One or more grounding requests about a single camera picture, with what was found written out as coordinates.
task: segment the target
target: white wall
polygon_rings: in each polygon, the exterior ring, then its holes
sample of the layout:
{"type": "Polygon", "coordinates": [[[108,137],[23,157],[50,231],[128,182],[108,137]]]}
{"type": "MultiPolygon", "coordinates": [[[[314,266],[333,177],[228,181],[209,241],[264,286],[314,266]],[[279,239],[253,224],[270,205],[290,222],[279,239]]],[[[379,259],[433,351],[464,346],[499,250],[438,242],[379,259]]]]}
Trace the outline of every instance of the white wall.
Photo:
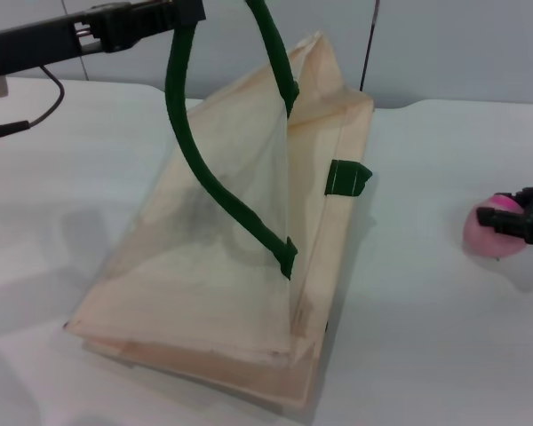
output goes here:
{"type": "MultiPolygon", "coordinates": [[[[65,14],[61,0],[0,0],[0,29],[48,20],[65,14]]],[[[72,80],[83,80],[84,71],[79,59],[52,64],[48,69],[55,75],[72,80]]],[[[20,76],[39,76],[44,73],[33,69],[18,73],[20,76]]]]}
{"type": "MultiPolygon", "coordinates": [[[[99,0],[66,0],[68,11],[99,0]]],[[[187,94],[205,96],[265,64],[259,30],[243,0],[205,0],[208,19],[195,35],[187,94]]],[[[267,0],[287,46],[322,29],[336,48],[347,81],[358,87],[373,5],[361,0],[267,0]]],[[[162,89],[172,34],[150,37],[129,51],[84,58],[92,80],[139,82],[162,89]]]]}
{"type": "Polygon", "coordinates": [[[382,0],[365,90],[533,103],[533,0],[382,0]]]}

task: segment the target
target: black cable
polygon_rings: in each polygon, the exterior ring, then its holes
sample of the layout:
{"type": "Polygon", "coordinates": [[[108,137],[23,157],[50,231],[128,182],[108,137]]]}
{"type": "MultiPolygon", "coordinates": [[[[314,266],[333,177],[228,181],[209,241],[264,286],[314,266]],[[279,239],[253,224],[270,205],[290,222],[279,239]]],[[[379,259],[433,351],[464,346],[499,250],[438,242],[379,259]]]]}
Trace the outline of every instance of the black cable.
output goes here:
{"type": "Polygon", "coordinates": [[[49,117],[51,114],[53,114],[53,112],[61,105],[61,102],[63,102],[63,99],[65,98],[65,88],[63,87],[63,84],[61,84],[61,82],[57,79],[57,77],[53,75],[46,67],[41,66],[40,68],[42,69],[42,71],[45,72],[45,75],[50,77],[53,80],[53,82],[57,84],[57,87],[60,88],[60,95],[58,96],[57,100],[52,105],[52,107],[48,109],[47,111],[45,111],[45,113],[43,113],[40,117],[38,117],[33,122],[31,122],[29,124],[29,127],[37,126],[37,124],[39,124],[40,122],[45,120],[47,117],[49,117]]]}
{"type": "Polygon", "coordinates": [[[52,105],[50,109],[45,111],[42,115],[37,117],[33,122],[24,121],[24,122],[10,122],[8,124],[2,124],[0,125],[0,138],[4,138],[6,136],[13,135],[14,133],[19,133],[24,130],[29,130],[40,122],[43,122],[47,117],[49,117],[53,112],[61,105],[61,102],[63,102],[63,99],[65,98],[65,88],[63,87],[63,84],[57,79],[55,75],[53,75],[46,67],[40,67],[42,71],[45,72],[45,75],[47,75],[49,78],[53,80],[55,84],[57,84],[57,87],[60,88],[60,95],[58,96],[55,103],[52,105]]]}
{"type": "Polygon", "coordinates": [[[380,0],[375,0],[375,9],[373,11],[373,21],[371,22],[370,40],[367,42],[367,51],[365,51],[365,63],[363,64],[362,84],[359,88],[360,91],[363,91],[363,86],[365,85],[365,76],[367,74],[367,66],[369,65],[369,62],[370,62],[371,45],[373,44],[373,33],[375,33],[375,26],[377,25],[377,16],[379,15],[380,4],[381,4],[380,0]]]}

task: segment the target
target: white table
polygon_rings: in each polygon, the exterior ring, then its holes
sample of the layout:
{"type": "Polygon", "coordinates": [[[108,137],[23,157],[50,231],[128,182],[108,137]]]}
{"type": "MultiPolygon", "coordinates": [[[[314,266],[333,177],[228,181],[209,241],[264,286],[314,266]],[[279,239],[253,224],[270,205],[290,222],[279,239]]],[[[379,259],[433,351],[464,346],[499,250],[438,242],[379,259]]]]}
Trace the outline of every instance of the white table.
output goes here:
{"type": "MultiPolygon", "coordinates": [[[[11,79],[0,123],[51,82],[11,79]]],[[[313,408],[268,406],[83,351],[61,327],[169,155],[163,94],[67,82],[0,140],[0,425],[533,426],[533,293],[460,248],[470,206],[533,185],[533,106],[378,110],[313,408]]]]}

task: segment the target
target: canvas bag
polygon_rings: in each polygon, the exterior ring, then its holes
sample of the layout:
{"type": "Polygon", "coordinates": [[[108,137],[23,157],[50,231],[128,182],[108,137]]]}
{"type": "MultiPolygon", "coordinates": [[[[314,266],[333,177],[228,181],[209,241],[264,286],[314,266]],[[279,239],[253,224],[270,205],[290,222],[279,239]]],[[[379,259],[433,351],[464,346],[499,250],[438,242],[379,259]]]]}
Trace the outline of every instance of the canvas bag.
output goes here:
{"type": "MultiPolygon", "coordinates": [[[[292,389],[277,375],[293,380],[286,369],[302,371],[294,398],[304,397],[353,205],[349,197],[326,196],[338,193],[334,186],[340,180],[329,174],[336,156],[361,159],[372,104],[345,89],[322,35],[297,46],[290,63],[301,87],[290,121],[273,69],[265,67],[190,111],[189,125],[220,183],[280,241],[288,243],[289,236],[294,241],[298,255],[291,280],[272,251],[203,190],[175,150],[69,331],[96,351],[272,400],[292,389]],[[328,217],[332,207],[336,211],[328,217]],[[324,266],[315,274],[319,282],[311,277],[312,263],[324,266]],[[312,293],[320,283],[323,288],[312,293]]],[[[348,195],[360,193],[370,176],[359,171],[348,195]]]]}

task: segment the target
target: black clamp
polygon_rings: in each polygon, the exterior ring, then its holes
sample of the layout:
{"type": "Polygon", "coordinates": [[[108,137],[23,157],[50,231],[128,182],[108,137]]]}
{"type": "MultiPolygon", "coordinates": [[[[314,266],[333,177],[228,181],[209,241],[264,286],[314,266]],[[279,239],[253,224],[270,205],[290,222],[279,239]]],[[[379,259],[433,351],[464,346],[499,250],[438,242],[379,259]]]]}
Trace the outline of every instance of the black clamp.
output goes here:
{"type": "Polygon", "coordinates": [[[496,233],[511,235],[533,245],[533,187],[525,188],[517,194],[501,193],[523,208],[523,213],[512,213],[480,207],[476,210],[478,223],[494,229],[496,233]]]}
{"type": "Polygon", "coordinates": [[[203,0],[112,3],[0,31],[0,75],[92,53],[130,49],[142,38],[205,20],[203,0]],[[81,38],[96,41],[81,44],[81,38]]]}

